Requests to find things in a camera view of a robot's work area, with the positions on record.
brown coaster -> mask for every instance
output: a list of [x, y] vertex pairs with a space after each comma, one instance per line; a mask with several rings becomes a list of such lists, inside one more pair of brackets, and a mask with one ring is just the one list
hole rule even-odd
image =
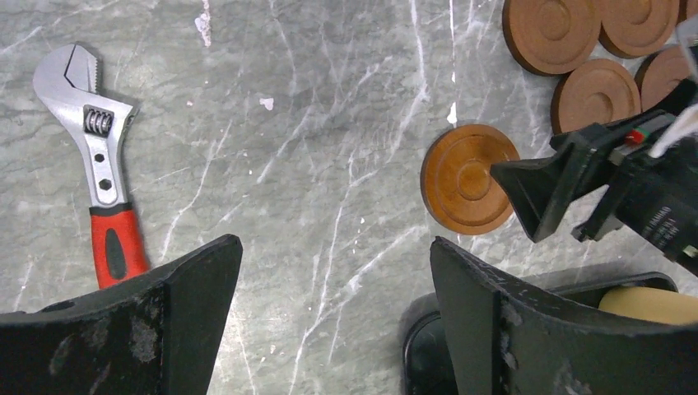
[[679, 0], [597, 0], [601, 44], [621, 58], [659, 51], [677, 24]]
[[509, 51], [523, 68], [565, 74], [591, 54], [601, 14], [594, 0], [506, 0], [502, 27]]
[[678, 45], [645, 59], [635, 74], [642, 110], [646, 111], [659, 103], [690, 75], [686, 58]]
[[557, 84], [551, 104], [552, 131], [572, 132], [639, 113], [640, 92], [632, 75], [612, 60], [594, 59]]
[[509, 199], [490, 176], [490, 166], [518, 160], [514, 144], [487, 125], [466, 125], [446, 132], [426, 153], [421, 195], [431, 215], [462, 235], [482, 235], [511, 215]]
[[681, 0], [681, 7], [678, 11], [678, 20], [686, 19], [698, 14], [698, 0]]

wrench handle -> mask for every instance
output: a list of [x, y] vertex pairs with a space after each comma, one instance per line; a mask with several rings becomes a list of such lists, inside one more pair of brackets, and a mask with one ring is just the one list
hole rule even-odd
[[90, 207], [92, 254], [100, 289], [126, 281], [149, 269], [138, 219], [130, 202], [115, 207]]

white paint spot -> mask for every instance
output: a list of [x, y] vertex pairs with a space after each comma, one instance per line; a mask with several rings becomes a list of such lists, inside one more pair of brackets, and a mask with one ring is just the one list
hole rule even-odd
[[274, 109], [274, 98], [270, 97], [268, 99], [259, 99], [259, 103], [264, 106], [267, 111]]
[[456, 122], [458, 122], [458, 114], [456, 113], [455, 101], [451, 104], [451, 111], [449, 112], [449, 116], [446, 117], [446, 120], [449, 121], [449, 123], [452, 124], [455, 128]]
[[203, 13], [194, 20], [194, 25], [196, 25], [197, 30], [201, 33], [201, 38], [203, 39], [203, 45], [206, 47], [211, 46], [211, 12], [209, 10], [210, 6], [208, 0], [202, 0], [203, 3]]

